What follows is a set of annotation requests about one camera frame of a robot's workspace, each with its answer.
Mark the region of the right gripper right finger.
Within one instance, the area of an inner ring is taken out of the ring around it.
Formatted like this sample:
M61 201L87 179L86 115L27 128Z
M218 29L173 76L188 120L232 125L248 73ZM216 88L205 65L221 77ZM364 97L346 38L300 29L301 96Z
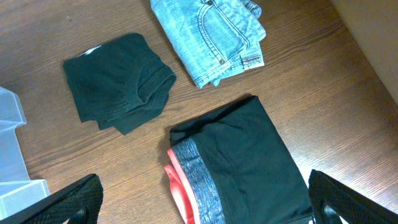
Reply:
M397 224L397 214L313 169L308 180L316 224Z

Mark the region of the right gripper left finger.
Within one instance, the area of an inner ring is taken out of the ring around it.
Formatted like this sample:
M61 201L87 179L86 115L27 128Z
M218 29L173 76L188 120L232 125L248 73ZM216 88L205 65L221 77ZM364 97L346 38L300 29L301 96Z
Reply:
M1 220L1 224L97 224L102 203L100 178L89 174Z

